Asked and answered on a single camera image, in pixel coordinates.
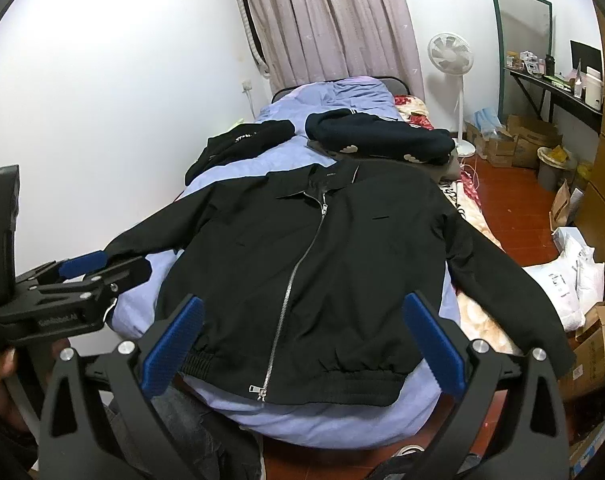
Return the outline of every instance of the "bed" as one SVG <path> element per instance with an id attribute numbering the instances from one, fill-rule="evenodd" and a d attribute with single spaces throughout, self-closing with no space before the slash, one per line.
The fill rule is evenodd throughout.
<path id="1" fill-rule="evenodd" d="M 332 165 L 334 159 L 307 146 L 305 119 L 310 112 L 349 107 L 432 128 L 424 103 L 409 95 L 409 88 L 402 81 L 396 78 L 381 80 L 362 76 L 278 92 L 272 104 L 263 108 L 256 122 L 291 120 L 295 126 L 294 137 L 255 158 L 210 168 L 197 176 L 179 199 L 218 180 L 293 170 L 314 163 L 325 167 Z M 471 179 L 463 174 L 460 180 L 442 182 L 440 186 L 458 211 L 499 245 L 484 220 Z M 164 251 L 148 255 L 153 268 L 151 279 L 119 298 L 111 322 L 116 332 L 125 337 L 138 337 L 151 325 L 160 285 L 180 254 L 180 251 Z M 517 351 L 478 304 L 455 291 L 447 270 L 440 315 L 459 322 L 470 338 L 485 338 L 497 351 Z M 407 376 L 398 399 L 385 407 L 338 404 L 281 406 L 234 396 L 191 376 L 183 379 L 195 395 L 241 426 L 292 444 L 333 449 L 380 447 L 414 435 L 430 417 L 440 395 L 438 384 L 424 361 Z"/>

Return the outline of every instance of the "blue gripper pad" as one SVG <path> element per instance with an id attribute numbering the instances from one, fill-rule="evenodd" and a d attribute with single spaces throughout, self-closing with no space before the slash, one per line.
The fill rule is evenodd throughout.
<path id="1" fill-rule="evenodd" d="M 61 263 L 58 268 L 58 275 L 65 280 L 70 280 L 81 274 L 88 274 L 104 269 L 106 263 L 107 257 L 105 251 L 95 251 Z"/>
<path id="2" fill-rule="evenodd" d="M 460 400 L 467 389 L 465 362 L 431 311 L 413 292 L 403 301 L 403 319 L 442 391 Z"/>
<path id="3" fill-rule="evenodd" d="M 185 306 L 178 315 L 167 320 L 167 328 L 142 362 L 140 389 L 147 399 L 159 396 L 167 389 L 202 329 L 202 300 L 191 296 L 183 303 Z M 155 322 L 154 325 L 165 324 L 167 321 Z M 150 332 L 154 325 L 145 336 L 152 335 Z"/>

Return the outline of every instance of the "human hand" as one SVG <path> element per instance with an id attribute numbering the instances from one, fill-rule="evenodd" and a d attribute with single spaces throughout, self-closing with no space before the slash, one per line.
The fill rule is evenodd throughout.
<path id="1" fill-rule="evenodd" d="M 52 356 L 54 359 L 58 357 L 63 348 L 67 348 L 68 346 L 70 346 L 68 339 L 60 339 L 54 342 L 52 344 Z M 16 430 L 26 432 L 29 431 L 28 427 L 3 382 L 4 379 L 16 373 L 17 365 L 18 357 L 15 348 L 10 348 L 0 354 L 0 418 Z"/>

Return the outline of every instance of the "mirror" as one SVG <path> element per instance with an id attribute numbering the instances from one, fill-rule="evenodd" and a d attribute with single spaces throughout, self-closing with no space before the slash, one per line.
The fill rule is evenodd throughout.
<path id="1" fill-rule="evenodd" d="M 499 32 L 500 96 L 499 117 L 505 121 L 508 115 L 534 116 L 527 95 L 518 88 L 518 82 L 505 73 L 508 52 L 530 51 L 539 57 L 551 54 L 553 23 L 551 2 L 547 0 L 494 0 L 494 10 Z M 543 91 L 524 81 L 529 95 L 538 109 Z"/>

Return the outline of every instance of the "wooden floor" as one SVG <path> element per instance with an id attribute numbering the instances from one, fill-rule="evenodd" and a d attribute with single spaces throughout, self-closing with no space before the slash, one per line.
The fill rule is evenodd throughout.
<path id="1" fill-rule="evenodd" d="M 493 168 L 476 162 L 479 196 L 490 229 L 503 249 L 521 266 L 549 262 L 558 253 L 551 241 L 549 211 L 554 194 L 536 182 L 535 171 Z M 472 451 L 482 454 L 496 428 L 504 394 L 496 394 Z M 292 446 L 265 439 L 267 480 L 358 480 L 406 444 L 426 447 L 451 410 L 452 402 L 441 397 L 426 425 L 414 437 L 381 449 L 333 451 Z"/>

